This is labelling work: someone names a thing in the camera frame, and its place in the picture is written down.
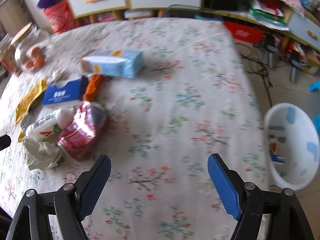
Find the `orange peel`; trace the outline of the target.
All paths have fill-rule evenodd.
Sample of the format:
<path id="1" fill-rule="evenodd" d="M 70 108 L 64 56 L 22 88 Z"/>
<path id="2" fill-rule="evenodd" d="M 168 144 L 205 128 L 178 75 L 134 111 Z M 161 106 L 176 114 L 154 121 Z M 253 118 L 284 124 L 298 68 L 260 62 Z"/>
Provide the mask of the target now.
<path id="1" fill-rule="evenodd" d="M 102 75 L 92 75 L 89 83 L 86 87 L 85 93 L 82 96 L 84 101 L 93 102 L 98 95 L 99 88 L 104 80 L 104 76 Z"/>

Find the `glass jar with oranges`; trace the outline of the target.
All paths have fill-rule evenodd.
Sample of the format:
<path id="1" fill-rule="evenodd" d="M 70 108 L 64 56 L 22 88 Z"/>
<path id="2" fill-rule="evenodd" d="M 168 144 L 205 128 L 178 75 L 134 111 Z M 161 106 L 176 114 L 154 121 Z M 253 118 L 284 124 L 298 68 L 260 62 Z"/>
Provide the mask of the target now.
<path id="1" fill-rule="evenodd" d="M 31 22 L 12 38 L 10 46 L 15 49 L 14 59 L 22 71 L 32 73 L 44 66 L 49 41 L 50 34 Z"/>

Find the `grey paper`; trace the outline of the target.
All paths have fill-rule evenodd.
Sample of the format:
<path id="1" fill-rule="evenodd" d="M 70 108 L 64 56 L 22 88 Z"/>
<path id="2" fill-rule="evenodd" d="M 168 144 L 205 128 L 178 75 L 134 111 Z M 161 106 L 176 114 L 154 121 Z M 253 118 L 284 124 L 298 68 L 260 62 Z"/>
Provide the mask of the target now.
<path id="1" fill-rule="evenodd" d="M 46 171 L 59 166 L 62 151 L 55 144 L 36 142 L 29 137 L 23 138 L 22 144 L 27 152 L 27 166 L 29 171 Z"/>

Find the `blue tissue box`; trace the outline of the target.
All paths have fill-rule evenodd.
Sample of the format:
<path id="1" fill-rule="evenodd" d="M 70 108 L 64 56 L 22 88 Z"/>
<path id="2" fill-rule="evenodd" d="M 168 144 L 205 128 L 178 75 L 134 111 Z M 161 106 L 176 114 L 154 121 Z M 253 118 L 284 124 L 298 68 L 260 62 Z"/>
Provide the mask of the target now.
<path id="1" fill-rule="evenodd" d="M 85 76 L 76 80 L 70 80 L 64 85 L 53 83 L 46 88 L 42 105 L 53 107 L 54 105 L 80 102 L 88 83 L 89 80 Z"/>

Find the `red snack wrapper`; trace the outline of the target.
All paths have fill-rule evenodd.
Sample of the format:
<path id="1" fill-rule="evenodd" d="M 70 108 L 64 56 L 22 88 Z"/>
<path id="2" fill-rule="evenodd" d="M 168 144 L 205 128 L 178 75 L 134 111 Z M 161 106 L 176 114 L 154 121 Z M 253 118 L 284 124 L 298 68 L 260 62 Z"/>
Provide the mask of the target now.
<path id="1" fill-rule="evenodd" d="M 98 103 L 85 101 L 59 136 L 59 148 L 77 161 L 88 158 L 91 148 L 109 122 L 107 110 Z"/>

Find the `red storage box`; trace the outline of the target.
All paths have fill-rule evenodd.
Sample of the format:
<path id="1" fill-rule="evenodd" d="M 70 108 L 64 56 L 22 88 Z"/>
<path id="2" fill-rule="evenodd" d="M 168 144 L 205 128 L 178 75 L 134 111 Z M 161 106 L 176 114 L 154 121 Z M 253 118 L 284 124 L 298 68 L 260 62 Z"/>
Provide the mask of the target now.
<path id="1" fill-rule="evenodd" d="M 225 21 L 224 25 L 232 33 L 235 40 L 256 44 L 264 36 L 264 32 L 258 28 L 228 21 Z"/>

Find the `yellow snack bag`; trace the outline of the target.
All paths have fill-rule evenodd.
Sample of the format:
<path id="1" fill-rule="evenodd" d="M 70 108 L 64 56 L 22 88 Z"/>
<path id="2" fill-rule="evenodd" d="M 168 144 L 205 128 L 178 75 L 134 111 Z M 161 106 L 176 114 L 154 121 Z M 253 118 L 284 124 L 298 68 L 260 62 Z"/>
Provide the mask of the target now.
<path id="1" fill-rule="evenodd" d="M 20 100 L 15 109 L 15 124 L 18 124 L 27 116 L 32 106 L 37 105 L 47 87 L 47 80 L 42 79 Z"/>

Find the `light blue milk carton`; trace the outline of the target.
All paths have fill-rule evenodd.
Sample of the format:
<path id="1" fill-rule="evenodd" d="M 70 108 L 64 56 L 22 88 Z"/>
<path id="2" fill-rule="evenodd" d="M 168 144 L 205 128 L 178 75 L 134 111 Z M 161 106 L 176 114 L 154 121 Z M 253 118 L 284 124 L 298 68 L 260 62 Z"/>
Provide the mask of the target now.
<path id="1" fill-rule="evenodd" d="M 80 59 L 84 73 L 134 79 L 144 66 L 143 53 L 136 50 L 91 50 Z"/>

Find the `white yogurt bottle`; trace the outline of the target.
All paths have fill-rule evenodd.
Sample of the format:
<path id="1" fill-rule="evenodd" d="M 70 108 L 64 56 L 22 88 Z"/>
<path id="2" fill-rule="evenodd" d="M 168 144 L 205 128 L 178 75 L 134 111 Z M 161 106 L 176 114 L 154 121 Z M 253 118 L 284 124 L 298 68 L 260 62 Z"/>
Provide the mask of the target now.
<path id="1" fill-rule="evenodd" d="M 42 142 L 60 133 L 72 121 L 73 108 L 59 108 L 44 118 L 28 126 L 25 136 L 36 142 Z"/>

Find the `floral tablecloth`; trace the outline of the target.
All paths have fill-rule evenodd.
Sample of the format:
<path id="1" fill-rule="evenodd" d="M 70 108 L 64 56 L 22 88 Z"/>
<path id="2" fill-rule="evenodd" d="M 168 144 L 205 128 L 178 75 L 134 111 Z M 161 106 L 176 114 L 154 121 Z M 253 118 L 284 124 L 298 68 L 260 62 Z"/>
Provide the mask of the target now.
<path id="1" fill-rule="evenodd" d="M 263 126 L 250 80 L 221 22 L 150 18 L 88 25 L 51 38 L 50 63 L 13 76 L 1 96 L 1 207 L 13 215 L 27 189 L 55 191 L 89 170 L 102 154 L 110 178 L 84 222 L 90 239 L 230 239 L 207 161 L 218 153 L 243 180 L 267 189 Z M 97 101 L 110 124 L 86 161 L 65 154 L 51 170 L 31 171 L 18 142 L 15 110 L 39 81 L 60 70 L 80 75 L 90 50 L 138 50 L 135 79 L 106 78 Z"/>

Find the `white drawer cabinet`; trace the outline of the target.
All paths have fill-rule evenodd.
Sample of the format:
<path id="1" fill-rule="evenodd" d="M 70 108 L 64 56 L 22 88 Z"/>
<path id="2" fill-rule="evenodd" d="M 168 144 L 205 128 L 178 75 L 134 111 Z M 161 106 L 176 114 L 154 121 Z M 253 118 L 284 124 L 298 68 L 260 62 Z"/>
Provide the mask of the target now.
<path id="1" fill-rule="evenodd" d="M 319 51 L 319 24 L 300 0 L 67 0 L 74 18 L 111 11 L 155 9 L 162 17 L 168 9 L 195 10 L 236 18 L 285 34 Z"/>

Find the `white plastic trash bin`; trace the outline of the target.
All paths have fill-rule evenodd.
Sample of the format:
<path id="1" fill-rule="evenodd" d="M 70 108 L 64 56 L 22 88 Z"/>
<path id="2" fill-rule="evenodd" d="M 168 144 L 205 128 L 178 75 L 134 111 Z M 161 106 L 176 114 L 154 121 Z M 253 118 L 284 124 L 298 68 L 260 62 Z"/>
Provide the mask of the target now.
<path id="1" fill-rule="evenodd" d="M 309 116 L 290 103 L 271 107 L 264 117 L 271 187 L 307 187 L 319 168 L 319 136 Z"/>

